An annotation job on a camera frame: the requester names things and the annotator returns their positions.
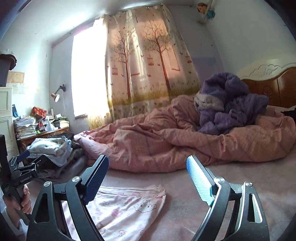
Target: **desk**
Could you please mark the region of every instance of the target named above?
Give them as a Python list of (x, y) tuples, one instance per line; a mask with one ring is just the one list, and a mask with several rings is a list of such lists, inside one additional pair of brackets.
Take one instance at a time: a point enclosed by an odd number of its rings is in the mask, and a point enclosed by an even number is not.
[(24, 152), (27, 149), (27, 146), (31, 145), (31, 143), (36, 138), (51, 138), (53, 136), (56, 136), (58, 134), (65, 133), (65, 132), (69, 132), (69, 127), (60, 128), (60, 129), (57, 129), (55, 131), (42, 132), (39, 135), (35, 135), (35, 136), (32, 136), (32, 137), (28, 137), (28, 138), (25, 138), (25, 139), (18, 140), (17, 145), (18, 145), (19, 151), (20, 151), (20, 153)]

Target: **purple fleece blanket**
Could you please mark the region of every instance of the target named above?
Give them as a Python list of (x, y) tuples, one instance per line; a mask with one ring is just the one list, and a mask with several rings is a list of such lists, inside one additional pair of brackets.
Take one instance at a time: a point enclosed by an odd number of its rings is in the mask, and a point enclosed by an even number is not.
[(199, 132), (211, 135), (253, 125), (268, 104), (267, 96), (250, 94), (247, 84), (231, 73), (215, 74), (207, 79), (194, 100), (200, 112)]

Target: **red box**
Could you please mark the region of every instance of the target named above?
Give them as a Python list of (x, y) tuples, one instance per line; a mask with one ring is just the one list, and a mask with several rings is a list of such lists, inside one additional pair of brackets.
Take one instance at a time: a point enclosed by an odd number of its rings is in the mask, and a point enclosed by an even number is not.
[(32, 109), (33, 115), (39, 115), (42, 117), (46, 117), (46, 112), (47, 112), (46, 110), (38, 108), (38, 107), (33, 107), (33, 109)]

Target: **window sill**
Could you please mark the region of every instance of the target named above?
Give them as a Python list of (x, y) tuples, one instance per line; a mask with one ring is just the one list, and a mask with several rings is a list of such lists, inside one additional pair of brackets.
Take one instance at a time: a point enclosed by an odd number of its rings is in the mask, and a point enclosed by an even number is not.
[(78, 115), (78, 116), (75, 116), (75, 120), (77, 120), (77, 119), (85, 119), (87, 117), (88, 117), (87, 114)]

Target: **ribbed rubber pad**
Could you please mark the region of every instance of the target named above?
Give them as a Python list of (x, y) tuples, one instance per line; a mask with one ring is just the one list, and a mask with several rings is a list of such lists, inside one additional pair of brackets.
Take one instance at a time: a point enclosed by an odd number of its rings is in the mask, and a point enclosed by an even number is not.
[(87, 185), (85, 185), (86, 195), (83, 200), (87, 205), (90, 201), (94, 200), (104, 178), (109, 169), (109, 160), (104, 158), (99, 168), (96, 170), (94, 175), (91, 177)]
[(207, 179), (206, 175), (196, 163), (192, 156), (187, 158), (187, 170), (190, 174), (190, 177), (200, 195), (202, 201), (206, 202), (209, 206), (214, 202), (214, 198), (212, 196), (212, 185), (210, 181)]

